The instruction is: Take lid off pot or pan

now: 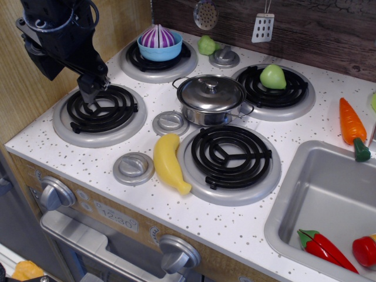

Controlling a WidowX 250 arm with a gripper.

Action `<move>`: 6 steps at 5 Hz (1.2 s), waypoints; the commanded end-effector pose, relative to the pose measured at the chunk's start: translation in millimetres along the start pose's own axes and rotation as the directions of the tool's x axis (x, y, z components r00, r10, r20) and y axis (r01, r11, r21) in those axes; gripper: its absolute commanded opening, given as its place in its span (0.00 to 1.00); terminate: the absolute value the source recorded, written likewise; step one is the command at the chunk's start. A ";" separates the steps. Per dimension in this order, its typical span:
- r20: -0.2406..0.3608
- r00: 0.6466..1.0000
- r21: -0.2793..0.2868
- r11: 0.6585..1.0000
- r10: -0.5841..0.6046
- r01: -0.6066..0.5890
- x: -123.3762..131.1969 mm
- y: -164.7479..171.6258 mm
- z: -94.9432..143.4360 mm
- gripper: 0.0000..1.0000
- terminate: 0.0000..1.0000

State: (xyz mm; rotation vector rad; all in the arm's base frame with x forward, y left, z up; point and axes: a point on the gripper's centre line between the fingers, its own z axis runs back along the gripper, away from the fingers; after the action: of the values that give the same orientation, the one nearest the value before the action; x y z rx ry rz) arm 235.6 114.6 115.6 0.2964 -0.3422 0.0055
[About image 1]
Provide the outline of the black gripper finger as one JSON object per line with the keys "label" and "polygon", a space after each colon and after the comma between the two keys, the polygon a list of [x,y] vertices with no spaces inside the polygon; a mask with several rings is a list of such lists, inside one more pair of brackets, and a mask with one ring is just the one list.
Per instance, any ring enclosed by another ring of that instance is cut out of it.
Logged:
{"label": "black gripper finger", "polygon": [[98,94],[100,94],[102,89],[90,88],[88,91],[88,105],[92,105]]}
{"label": "black gripper finger", "polygon": [[91,111],[90,106],[92,105],[92,95],[83,89],[80,89],[80,95],[82,98],[82,107],[86,111]]}

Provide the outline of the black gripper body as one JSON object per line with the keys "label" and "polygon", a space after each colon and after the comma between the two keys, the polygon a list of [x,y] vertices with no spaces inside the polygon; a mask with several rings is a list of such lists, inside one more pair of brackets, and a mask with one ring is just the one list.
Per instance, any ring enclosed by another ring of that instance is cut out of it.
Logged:
{"label": "black gripper body", "polygon": [[79,74],[83,92],[108,88],[108,67],[93,47],[95,28],[66,28],[57,32],[36,32],[23,28],[25,49],[33,63],[49,80],[63,68]]}

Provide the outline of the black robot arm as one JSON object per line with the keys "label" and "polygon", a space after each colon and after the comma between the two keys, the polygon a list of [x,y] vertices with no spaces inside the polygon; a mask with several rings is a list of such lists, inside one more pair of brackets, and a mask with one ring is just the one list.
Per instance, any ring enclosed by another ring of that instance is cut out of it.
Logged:
{"label": "black robot arm", "polygon": [[54,80],[63,68],[76,72],[83,101],[92,105],[110,85],[108,67],[93,46],[99,11],[92,1],[22,1],[16,21],[25,49],[40,72]]}

